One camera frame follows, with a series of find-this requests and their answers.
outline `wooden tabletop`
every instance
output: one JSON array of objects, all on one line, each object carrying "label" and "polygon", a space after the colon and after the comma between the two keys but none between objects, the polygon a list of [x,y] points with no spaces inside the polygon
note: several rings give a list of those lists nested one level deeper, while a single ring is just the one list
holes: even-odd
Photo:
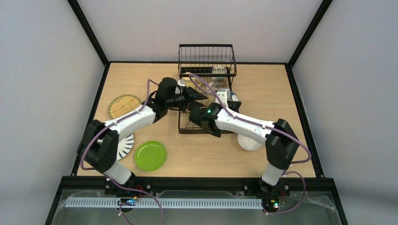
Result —
[{"label": "wooden tabletop", "polygon": [[[242,102],[240,113],[260,120],[284,119],[298,139],[306,143],[284,65],[237,65],[237,71],[232,88]],[[111,63],[95,119],[110,120],[107,108],[120,95],[133,94],[145,99],[147,79],[160,82],[163,77],[178,79],[177,64]],[[151,92],[154,90],[156,86],[152,85]],[[238,144],[237,134],[223,134],[221,138],[182,135],[178,133],[177,120],[178,112],[169,111],[158,122],[136,131],[134,147],[121,163],[136,176],[148,177],[260,177],[264,172],[268,163],[264,146],[246,151]],[[160,169],[144,172],[135,165],[134,152],[149,140],[163,143],[168,155]],[[300,147],[294,160],[305,158],[307,153]],[[311,162],[294,164],[290,170],[315,177]],[[77,175],[101,174],[79,169]]]}]

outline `white wall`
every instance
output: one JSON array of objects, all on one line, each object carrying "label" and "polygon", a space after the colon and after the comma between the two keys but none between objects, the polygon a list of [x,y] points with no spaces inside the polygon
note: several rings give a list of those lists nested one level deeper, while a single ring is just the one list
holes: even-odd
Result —
[{"label": "white wall", "polygon": [[321,0],[82,0],[108,60],[178,60],[178,44],[233,44],[237,61],[287,62]]},{"label": "white wall", "polygon": [[350,224],[398,221],[398,2],[335,0],[293,71]]},{"label": "white wall", "polygon": [[44,224],[103,66],[67,1],[0,3],[0,224]]}]

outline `wire basket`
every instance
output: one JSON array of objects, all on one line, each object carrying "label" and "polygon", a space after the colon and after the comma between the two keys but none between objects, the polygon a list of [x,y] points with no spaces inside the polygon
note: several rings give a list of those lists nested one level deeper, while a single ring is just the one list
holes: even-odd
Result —
[{"label": "wire basket", "polygon": [[[207,95],[198,89],[188,79],[191,73],[202,77],[214,89],[227,87],[232,90],[233,79],[237,75],[233,46],[229,44],[180,44],[179,46],[179,77],[190,84],[187,86],[208,97],[206,100],[199,101],[208,107],[214,102],[214,96]],[[189,121],[189,111],[178,113],[178,132],[180,134],[206,134],[199,126]]]}]

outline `white bowl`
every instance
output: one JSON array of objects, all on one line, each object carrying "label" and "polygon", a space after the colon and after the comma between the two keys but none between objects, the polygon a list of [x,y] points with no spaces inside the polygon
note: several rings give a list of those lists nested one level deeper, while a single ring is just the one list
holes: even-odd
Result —
[{"label": "white bowl", "polygon": [[237,135],[237,142],[239,143],[240,147],[248,151],[255,151],[262,146],[262,144],[258,143],[257,141],[240,134]]}]

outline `round woven placemat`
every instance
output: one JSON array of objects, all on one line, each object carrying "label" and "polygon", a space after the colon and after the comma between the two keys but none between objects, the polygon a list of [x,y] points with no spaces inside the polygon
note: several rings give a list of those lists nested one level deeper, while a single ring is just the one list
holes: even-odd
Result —
[{"label": "round woven placemat", "polygon": [[108,106],[108,115],[111,119],[123,116],[135,110],[142,103],[135,95],[125,94],[113,99]]}]

